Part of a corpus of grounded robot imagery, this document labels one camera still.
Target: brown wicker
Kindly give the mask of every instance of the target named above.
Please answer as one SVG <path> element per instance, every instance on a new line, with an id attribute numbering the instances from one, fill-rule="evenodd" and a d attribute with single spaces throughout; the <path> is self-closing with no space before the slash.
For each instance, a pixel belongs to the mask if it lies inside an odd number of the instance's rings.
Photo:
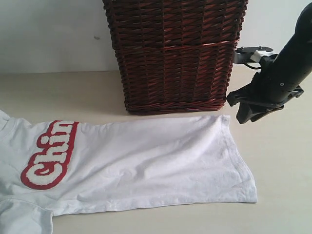
<path id="1" fill-rule="evenodd" d="M 103 0 L 126 109 L 215 111 L 248 0 Z"/>

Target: white t-shirt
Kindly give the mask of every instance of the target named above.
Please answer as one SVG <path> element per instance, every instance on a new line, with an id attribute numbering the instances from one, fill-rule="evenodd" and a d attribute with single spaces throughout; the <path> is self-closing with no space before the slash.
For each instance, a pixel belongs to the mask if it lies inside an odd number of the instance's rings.
<path id="1" fill-rule="evenodd" d="M 257 202 L 229 116 L 30 124 L 0 111 L 0 233 L 51 234 L 52 216 Z"/>

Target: woven basket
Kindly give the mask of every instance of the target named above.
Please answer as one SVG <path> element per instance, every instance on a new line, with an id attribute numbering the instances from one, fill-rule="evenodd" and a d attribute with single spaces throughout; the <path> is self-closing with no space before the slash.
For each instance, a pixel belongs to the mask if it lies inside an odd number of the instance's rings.
<path id="1" fill-rule="evenodd" d="M 103 0 L 126 109 L 216 111 L 248 0 Z"/>

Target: t-shirt sleeve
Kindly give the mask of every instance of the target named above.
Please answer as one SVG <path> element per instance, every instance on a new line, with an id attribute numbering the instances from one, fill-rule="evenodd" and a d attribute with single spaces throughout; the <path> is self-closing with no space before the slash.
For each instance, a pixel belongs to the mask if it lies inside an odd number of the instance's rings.
<path id="1" fill-rule="evenodd" d="M 52 212 L 20 200 L 0 202 L 0 234 L 52 234 Z"/>

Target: table surface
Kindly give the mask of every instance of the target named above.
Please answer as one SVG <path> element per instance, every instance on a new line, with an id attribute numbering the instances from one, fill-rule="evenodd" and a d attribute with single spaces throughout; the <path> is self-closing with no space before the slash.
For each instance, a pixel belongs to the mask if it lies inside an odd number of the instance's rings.
<path id="1" fill-rule="evenodd" d="M 229 91 L 249 83 L 254 71 L 235 66 Z M 312 76 L 306 92 L 282 111 L 239 125 L 238 105 L 227 114 L 230 130 L 257 189 L 256 204 L 193 204 L 53 218 L 53 234 L 310 234 L 312 233 Z M 130 116 L 119 72 L 0 76 L 0 109 L 32 123 L 54 119 L 93 124 L 207 112 Z"/>

